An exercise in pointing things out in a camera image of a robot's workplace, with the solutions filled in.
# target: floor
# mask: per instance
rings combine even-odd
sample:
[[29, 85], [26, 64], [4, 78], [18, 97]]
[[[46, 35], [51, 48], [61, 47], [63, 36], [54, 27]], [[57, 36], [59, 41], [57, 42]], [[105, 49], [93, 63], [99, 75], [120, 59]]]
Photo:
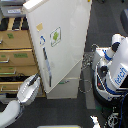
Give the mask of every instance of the floor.
[[[100, 47], [110, 46], [111, 37], [115, 33], [127, 36], [120, 22], [120, 13], [125, 8], [128, 8], [128, 0], [124, 3], [121, 3], [121, 0], [105, 0], [104, 4], [93, 0], [85, 48], [87, 54], [92, 52], [93, 44]], [[91, 81], [90, 76], [90, 67], [81, 72], [82, 79]], [[88, 91], [89, 82], [80, 81], [80, 88]], [[0, 111], [3, 111], [5, 107], [6, 105], [0, 103]], [[36, 128], [41, 125], [79, 125], [83, 128], [93, 128], [90, 118], [93, 115], [98, 117], [103, 128], [106, 120], [101, 110], [97, 109], [93, 91], [86, 94], [79, 91], [77, 99], [36, 98], [30, 106], [26, 107], [24, 114], [8, 128]]]

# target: cabinet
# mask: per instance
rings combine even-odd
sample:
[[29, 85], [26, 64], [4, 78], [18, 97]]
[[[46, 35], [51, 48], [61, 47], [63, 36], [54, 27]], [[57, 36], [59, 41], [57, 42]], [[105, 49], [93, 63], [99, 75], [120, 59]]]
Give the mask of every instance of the cabinet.
[[38, 73], [29, 30], [12, 31], [14, 19], [0, 31], [0, 94], [16, 94], [27, 77]]

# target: white wire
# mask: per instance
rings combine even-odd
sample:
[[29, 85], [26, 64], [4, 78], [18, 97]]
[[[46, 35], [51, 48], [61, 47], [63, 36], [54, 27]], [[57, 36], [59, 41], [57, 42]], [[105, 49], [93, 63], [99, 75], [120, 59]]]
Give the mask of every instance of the white wire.
[[80, 87], [79, 88], [79, 91], [82, 92], [82, 93], [88, 93], [91, 91], [92, 89], [92, 83], [89, 81], [89, 80], [83, 80], [83, 79], [80, 79], [79, 77], [70, 77], [70, 78], [65, 78], [66, 80], [81, 80], [81, 81], [84, 81], [84, 82], [89, 82], [90, 83], [90, 88], [88, 91], [82, 91]]
[[82, 92], [82, 93], [88, 93], [88, 92], [90, 92], [91, 89], [92, 89], [92, 83], [89, 80], [83, 80], [83, 81], [84, 82], [89, 82], [91, 86], [90, 86], [90, 88], [89, 88], [88, 91], [82, 91], [81, 88], [80, 88], [80, 86], [79, 86], [79, 91]]

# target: cable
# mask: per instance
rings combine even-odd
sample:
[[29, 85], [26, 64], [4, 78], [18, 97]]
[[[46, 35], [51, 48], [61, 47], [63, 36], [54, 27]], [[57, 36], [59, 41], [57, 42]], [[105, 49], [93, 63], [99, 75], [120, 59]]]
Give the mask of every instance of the cable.
[[80, 88], [80, 86], [79, 86], [79, 91], [82, 92], [82, 93], [88, 93], [88, 92], [90, 92], [91, 89], [92, 89], [92, 83], [89, 80], [83, 80], [83, 81], [84, 82], [89, 82], [91, 86], [90, 86], [90, 88], [89, 88], [88, 91], [82, 91], [81, 88]]
[[92, 59], [93, 59], [93, 56], [91, 56], [87, 53], [84, 53], [84, 58], [83, 58], [83, 62], [82, 62], [82, 69], [81, 69], [82, 71], [91, 65]]
[[96, 46], [97, 48], [99, 48], [99, 45], [97, 45], [97, 44], [92, 44], [92, 46], [91, 46], [92, 52], [94, 52], [94, 51], [93, 51], [93, 47], [94, 47], [94, 46]]
[[65, 80], [67, 82], [70, 82], [69, 80], [77, 80], [77, 79], [80, 80], [80, 81], [84, 81], [84, 82], [89, 82], [90, 83], [90, 88], [89, 88], [88, 91], [82, 91], [81, 88], [78, 87], [78, 89], [79, 89], [80, 92], [82, 92], [82, 93], [88, 93], [88, 92], [91, 91], [91, 89], [92, 89], [92, 83], [89, 80], [83, 80], [83, 79], [80, 79], [79, 77], [65, 78]]
[[126, 95], [128, 94], [128, 91], [126, 91], [126, 93], [124, 94], [124, 97], [122, 99], [122, 102], [121, 102], [121, 119], [120, 119], [120, 123], [119, 123], [119, 128], [121, 127], [121, 123], [122, 123], [122, 108], [123, 108], [123, 103], [124, 103], [124, 99], [126, 97]]
[[104, 4], [106, 0], [97, 0], [100, 4]]
[[106, 126], [109, 126], [111, 128], [114, 128], [115, 125], [118, 124], [118, 113], [115, 113], [114, 109], [116, 107], [113, 107], [113, 112], [112, 114], [108, 117], [105, 125], [104, 125], [104, 128], [106, 128]]

